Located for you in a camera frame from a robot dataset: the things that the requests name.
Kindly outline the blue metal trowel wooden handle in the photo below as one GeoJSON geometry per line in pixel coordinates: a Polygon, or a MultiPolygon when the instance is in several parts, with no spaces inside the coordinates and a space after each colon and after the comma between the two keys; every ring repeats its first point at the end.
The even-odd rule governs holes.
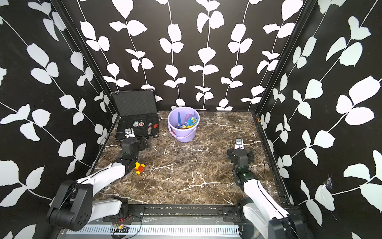
{"type": "Polygon", "coordinates": [[[180,128],[182,125],[182,119],[181,119],[181,114],[178,112],[178,128],[180,128]]]}

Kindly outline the yellow plastic square shovel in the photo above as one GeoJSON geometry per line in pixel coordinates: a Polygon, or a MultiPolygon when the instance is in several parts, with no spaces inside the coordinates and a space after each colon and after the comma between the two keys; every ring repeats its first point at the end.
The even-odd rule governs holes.
{"type": "Polygon", "coordinates": [[[192,128],[196,123],[198,122],[198,118],[196,117],[190,117],[186,124],[180,126],[180,129],[187,129],[187,128],[192,128]]]}

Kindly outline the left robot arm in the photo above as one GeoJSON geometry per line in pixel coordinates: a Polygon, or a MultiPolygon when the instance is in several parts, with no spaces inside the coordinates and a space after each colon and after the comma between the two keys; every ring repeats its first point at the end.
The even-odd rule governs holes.
{"type": "Polygon", "coordinates": [[[116,197],[95,201],[94,196],[112,182],[137,170],[139,152],[147,147],[146,138],[127,137],[121,143],[121,155],[116,161],[87,177],[64,181],[47,212],[47,223],[79,231],[94,220],[119,221],[130,217],[128,200],[116,197]]]}

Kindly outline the blue rake yellow handle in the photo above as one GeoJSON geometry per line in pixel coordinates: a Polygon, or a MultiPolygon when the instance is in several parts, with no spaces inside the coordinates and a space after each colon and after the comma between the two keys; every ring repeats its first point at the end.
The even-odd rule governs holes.
{"type": "Polygon", "coordinates": [[[198,118],[195,117],[193,120],[189,120],[189,121],[187,122],[187,127],[192,127],[192,126],[194,126],[197,122],[198,122],[198,118]]]}

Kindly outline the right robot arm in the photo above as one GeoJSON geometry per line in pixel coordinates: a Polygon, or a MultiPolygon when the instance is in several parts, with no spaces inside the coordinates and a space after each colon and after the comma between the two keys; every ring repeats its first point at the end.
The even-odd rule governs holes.
{"type": "Polygon", "coordinates": [[[253,154],[244,148],[227,151],[233,163],[233,178],[251,200],[240,206],[242,215],[266,239],[308,239],[309,233],[303,217],[281,207],[264,189],[259,179],[249,169],[253,154]]]}

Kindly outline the purple scoop pink handle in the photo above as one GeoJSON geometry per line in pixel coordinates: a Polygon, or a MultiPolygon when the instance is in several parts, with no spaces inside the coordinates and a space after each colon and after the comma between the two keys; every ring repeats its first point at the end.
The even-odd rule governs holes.
{"type": "Polygon", "coordinates": [[[188,122],[189,120],[193,120],[195,118],[195,114],[187,114],[185,118],[185,122],[188,122]]]}

